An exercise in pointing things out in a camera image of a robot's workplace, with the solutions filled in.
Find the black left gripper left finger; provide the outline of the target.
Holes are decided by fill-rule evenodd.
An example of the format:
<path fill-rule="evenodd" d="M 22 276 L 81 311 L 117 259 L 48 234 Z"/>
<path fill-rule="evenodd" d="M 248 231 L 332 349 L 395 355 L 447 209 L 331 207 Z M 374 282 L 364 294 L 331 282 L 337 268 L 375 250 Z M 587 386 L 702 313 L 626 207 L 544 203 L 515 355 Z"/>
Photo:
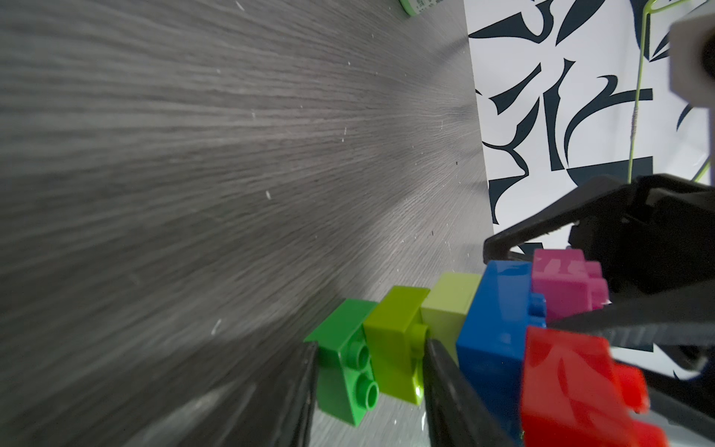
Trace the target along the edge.
<path fill-rule="evenodd" d="M 307 446 L 317 401 L 318 344 L 212 387 L 139 431 L 127 446 Z"/>

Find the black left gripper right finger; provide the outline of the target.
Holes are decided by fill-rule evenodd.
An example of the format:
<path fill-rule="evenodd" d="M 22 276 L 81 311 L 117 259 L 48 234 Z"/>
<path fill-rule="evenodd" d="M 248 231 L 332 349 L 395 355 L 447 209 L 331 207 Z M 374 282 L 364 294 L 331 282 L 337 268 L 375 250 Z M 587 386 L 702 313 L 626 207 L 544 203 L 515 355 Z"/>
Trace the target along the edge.
<path fill-rule="evenodd" d="M 432 447 L 514 444 L 437 339 L 426 341 L 423 376 Z"/>

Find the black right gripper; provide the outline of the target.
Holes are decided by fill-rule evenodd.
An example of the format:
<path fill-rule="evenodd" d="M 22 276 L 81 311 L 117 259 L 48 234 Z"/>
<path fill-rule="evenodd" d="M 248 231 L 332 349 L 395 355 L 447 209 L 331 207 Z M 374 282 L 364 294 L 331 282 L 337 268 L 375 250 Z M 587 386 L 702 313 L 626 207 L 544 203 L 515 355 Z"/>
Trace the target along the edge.
<path fill-rule="evenodd" d="M 601 263 L 611 303 L 551 329 L 622 348 L 658 346 L 687 371 L 713 364 L 713 188 L 666 175 L 633 186 L 596 177 L 487 238 L 483 262 L 509 260 L 513 247 L 569 224 L 570 245 Z"/>

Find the blue lego brick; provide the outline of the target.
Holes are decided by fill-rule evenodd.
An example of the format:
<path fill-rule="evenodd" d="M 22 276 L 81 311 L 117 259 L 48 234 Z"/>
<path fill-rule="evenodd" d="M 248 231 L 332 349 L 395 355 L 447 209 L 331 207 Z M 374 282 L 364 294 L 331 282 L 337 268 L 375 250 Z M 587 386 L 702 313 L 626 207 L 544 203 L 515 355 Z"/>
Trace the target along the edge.
<path fill-rule="evenodd" d="M 515 443 L 527 328 L 544 328 L 547 318 L 545 297 L 532 291 L 532 271 L 529 262 L 489 263 L 456 341 L 462 374 Z"/>

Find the green lego brick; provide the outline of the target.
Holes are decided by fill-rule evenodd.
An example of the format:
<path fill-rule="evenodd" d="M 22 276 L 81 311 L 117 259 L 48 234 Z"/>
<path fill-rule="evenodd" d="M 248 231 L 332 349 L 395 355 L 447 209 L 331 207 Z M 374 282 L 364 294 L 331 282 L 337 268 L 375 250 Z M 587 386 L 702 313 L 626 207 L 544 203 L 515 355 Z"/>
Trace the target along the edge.
<path fill-rule="evenodd" d="M 354 427 L 376 408 L 380 395 L 363 329 L 376 307 L 347 299 L 305 339 L 318 344 L 318 408 Z"/>

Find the pink lego brick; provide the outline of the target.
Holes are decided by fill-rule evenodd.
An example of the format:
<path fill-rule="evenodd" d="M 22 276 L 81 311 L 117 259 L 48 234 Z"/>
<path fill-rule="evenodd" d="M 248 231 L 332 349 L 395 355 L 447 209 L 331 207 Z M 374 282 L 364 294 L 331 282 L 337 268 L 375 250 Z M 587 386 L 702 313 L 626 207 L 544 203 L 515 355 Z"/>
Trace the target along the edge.
<path fill-rule="evenodd" d="M 608 282 L 599 262 L 576 249 L 534 252 L 532 292 L 546 300 L 547 323 L 602 309 L 610 304 Z"/>

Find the lime lego brick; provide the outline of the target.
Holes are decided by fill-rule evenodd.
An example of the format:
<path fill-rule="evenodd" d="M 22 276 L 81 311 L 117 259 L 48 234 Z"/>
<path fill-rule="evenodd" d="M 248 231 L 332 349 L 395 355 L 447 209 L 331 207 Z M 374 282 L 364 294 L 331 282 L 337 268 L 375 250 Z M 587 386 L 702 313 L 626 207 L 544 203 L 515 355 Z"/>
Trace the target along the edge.
<path fill-rule="evenodd" d="M 456 341 L 482 281 L 448 272 L 434 287 L 395 286 L 363 323 L 372 368 L 384 394 L 419 405 L 425 396 L 426 342 L 435 339 L 454 361 Z"/>

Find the red lego brick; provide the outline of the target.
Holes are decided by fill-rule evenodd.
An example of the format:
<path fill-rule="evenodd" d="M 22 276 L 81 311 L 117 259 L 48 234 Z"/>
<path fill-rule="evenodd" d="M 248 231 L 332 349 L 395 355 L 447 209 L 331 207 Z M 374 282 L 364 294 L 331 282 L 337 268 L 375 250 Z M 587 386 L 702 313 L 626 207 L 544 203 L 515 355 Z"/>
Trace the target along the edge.
<path fill-rule="evenodd" d="M 649 409 L 644 374 L 615 362 L 605 339 L 527 330 L 521 385 L 526 446 L 667 446 L 662 428 L 632 417 Z"/>

